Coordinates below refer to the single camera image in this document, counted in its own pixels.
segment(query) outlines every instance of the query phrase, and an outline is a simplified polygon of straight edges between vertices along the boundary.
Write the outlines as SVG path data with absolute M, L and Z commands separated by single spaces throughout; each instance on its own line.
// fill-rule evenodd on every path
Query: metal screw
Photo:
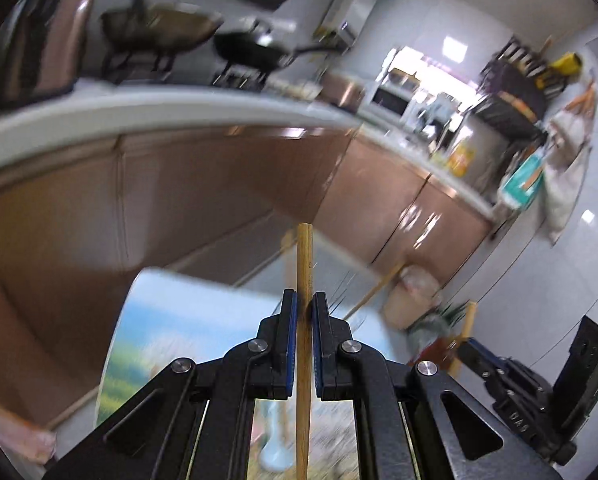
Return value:
M 417 363 L 417 371 L 425 376 L 431 376 L 437 373 L 437 365 L 432 361 L 420 361 Z
M 172 371 L 176 374 L 185 374 L 192 368 L 192 359 L 187 357 L 180 357 L 172 362 Z
M 349 354 L 356 354 L 361 350 L 361 343 L 354 339 L 348 339 L 341 343 L 341 349 Z
M 248 350 L 251 352 L 263 352 L 266 348 L 268 348 L 268 343 L 263 339 L 251 339 L 248 341 Z

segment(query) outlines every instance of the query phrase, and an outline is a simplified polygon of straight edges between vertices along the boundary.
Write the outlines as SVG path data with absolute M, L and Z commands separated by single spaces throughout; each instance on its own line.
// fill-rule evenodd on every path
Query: blue gripper pad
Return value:
M 319 333 L 319 315 L 317 313 L 317 302 L 313 296 L 311 301 L 313 314 L 313 359 L 314 359 L 314 388 L 317 397 L 321 398 L 323 393 L 323 367 L 321 366 L 321 335 Z
M 290 323 L 288 325 L 288 346 L 286 361 L 285 389 L 288 397 L 293 394 L 293 384 L 295 383 L 295 352 L 297 352 L 297 293 L 292 292 L 290 300 Z

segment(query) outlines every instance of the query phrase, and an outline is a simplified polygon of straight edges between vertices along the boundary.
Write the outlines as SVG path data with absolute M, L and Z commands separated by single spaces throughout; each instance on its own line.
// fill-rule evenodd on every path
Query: pan handle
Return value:
M 299 48 L 295 48 L 293 54 L 295 56 L 300 56 L 301 54 L 307 54 L 309 52 L 336 52 L 337 54 L 343 54 L 345 50 L 336 47 L 336 46 L 326 46 L 326 45 L 313 45 L 313 46 L 301 46 Z

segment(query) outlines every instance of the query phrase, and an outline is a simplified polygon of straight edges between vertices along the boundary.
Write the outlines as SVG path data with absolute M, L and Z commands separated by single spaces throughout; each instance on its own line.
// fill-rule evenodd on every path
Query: microwave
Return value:
M 416 88 L 410 90 L 387 80 L 373 82 L 365 88 L 365 97 L 358 114 L 371 115 L 394 126 L 403 126 L 413 105 L 418 105 L 413 101 L 415 91 Z

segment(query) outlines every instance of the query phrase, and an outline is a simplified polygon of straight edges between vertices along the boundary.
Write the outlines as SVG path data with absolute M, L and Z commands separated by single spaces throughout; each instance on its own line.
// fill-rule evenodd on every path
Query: wooden chopstick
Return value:
M 310 305 L 313 298 L 313 226 L 297 229 L 297 480 L 308 478 L 313 342 Z

